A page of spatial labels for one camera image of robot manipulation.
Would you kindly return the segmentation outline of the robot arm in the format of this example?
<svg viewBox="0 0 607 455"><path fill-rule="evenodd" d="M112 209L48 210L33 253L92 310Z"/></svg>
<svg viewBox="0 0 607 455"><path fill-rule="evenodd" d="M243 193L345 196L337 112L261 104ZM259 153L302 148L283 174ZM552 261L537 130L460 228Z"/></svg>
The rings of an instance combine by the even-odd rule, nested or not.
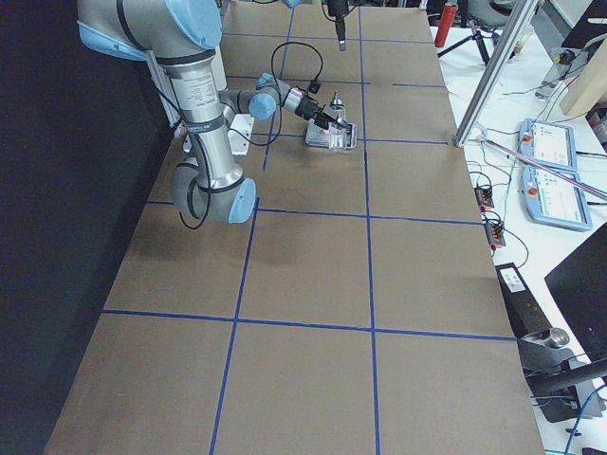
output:
<svg viewBox="0 0 607 455"><path fill-rule="evenodd" d="M335 25L339 52L347 50L345 18L357 8L349 7L347 1L329 0L321 1L322 14L325 19Z"/></svg>
<svg viewBox="0 0 607 455"><path fill-rule="evenodd" d="M234 116L267 119L284 107L324 131L352 130L336 104L319 106L269 74L253 91L219 90L212 60L222 20L213 1L81 1L78 26L88 48L130 61L153 53L168 76L192 143L172 179L173 202L184 215L240 224L252 214L256 184L245 177L230 147Z"/></svg>

